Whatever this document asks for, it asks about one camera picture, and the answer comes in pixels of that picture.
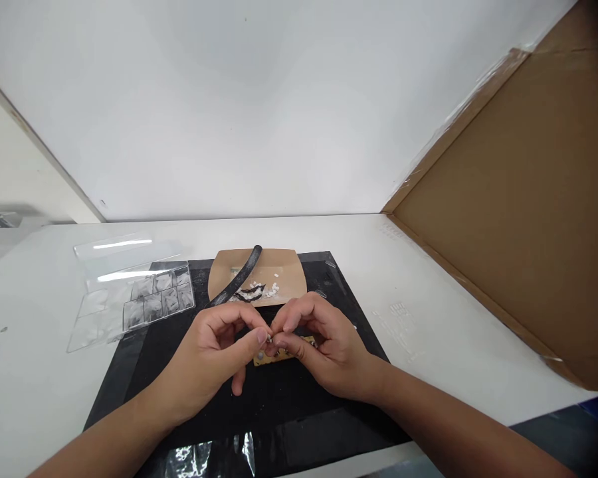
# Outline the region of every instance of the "clear plastic sheet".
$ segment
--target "clear plastic sheet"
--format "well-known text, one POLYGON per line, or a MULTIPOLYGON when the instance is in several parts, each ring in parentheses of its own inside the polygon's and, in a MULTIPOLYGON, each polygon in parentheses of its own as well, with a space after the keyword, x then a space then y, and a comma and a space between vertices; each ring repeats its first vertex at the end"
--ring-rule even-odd
POLYGON ((252 432, 235 435, 232 447, 221 449, 212 441, 175 448, 165 458, 164 478, 221 476, 217 473, 220 463, 230 462, 231 471, 239 470, 240 476, 255 476, 254 445, 252 432))
POLYGON ((195 306, 186 261, 176 242, 130 234, 74 247, 86 294, 67 352, 119 340, 124 333, 195 306))

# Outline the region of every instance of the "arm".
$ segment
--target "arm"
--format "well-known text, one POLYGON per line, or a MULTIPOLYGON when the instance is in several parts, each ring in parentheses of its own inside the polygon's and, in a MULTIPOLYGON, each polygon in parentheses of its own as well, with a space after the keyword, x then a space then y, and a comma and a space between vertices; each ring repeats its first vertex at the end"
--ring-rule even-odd
POLYGON ((162 373, 34 471, 42 477, 131 477, 170 431, 196 415, 233 377, 241 395, 246 364, 272 331, 252 305, 228 303, 197 314, 162 373), (244 326, 252 330, 235 342, 244 326))
POLYGON ((314 292, 288 302, 272 331, 268 355, 287 349, 328 392, 380 407, 448 478, 574 476, 516 432, 370 354, 348 318, 314 292), (326 341, 311 347, 292 333, 299 325, 326 341))

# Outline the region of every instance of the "forearm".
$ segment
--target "forearm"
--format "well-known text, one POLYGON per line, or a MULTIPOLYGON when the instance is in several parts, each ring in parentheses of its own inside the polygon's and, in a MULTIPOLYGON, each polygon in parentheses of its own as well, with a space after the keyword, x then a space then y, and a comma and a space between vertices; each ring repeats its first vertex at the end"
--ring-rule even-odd
POLYGON ((151 409, 149 388, 79 435, 30 478, 132 477, 172 428, 151 409))
POLYGON ((384 363, 373 403, 388 413, 448 478, 573 477, 554 458, 469 405, 384 363))

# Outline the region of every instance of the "brown paper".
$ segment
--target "brown paper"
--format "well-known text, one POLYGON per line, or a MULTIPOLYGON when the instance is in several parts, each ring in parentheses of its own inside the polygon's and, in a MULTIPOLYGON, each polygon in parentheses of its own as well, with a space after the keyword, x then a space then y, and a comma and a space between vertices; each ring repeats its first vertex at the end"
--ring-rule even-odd
MULTIPOLYGON (((248 260, 251 252, 252 249, 230 249, 217 253, 208 278, 208 297, 210 299, 216 297, 230 284, 248 260)), ((251 302, 255 307, 285 304, 293 297, 301 297, 308 291, 304 269, 299 261, 299 256, 293 249, 262 250, 257 265, 241 288, 250 289, 253 282, 266 284, 266 289, 270 289, 274 283, 279 287, 276 295, 261 297, 251 302)))

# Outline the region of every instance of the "hand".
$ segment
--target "hand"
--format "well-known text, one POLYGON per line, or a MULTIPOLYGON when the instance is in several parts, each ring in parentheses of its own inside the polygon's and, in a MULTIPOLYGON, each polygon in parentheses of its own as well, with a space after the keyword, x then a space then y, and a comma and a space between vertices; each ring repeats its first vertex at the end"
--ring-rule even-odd
POLYGON ((160 420, 179 425, 200 411, 233 377, 241 395, 246 365, 263 349, 270 327, 250 304, 230 302, 203 310, 182 339, 173 358, 143 392, 160 420), (244 326, 250 329, 235 342, 244 326))
POLYGON ((371 402, 381 383, 383 360, 365 349, 348 318, 315 292, 291 299, 272 321, 274 338, 266 354, 286 349, 298 358, 328 392, 342 398, 371 402), (304 325, 326 339, 318 349, 295 330, 304 325))

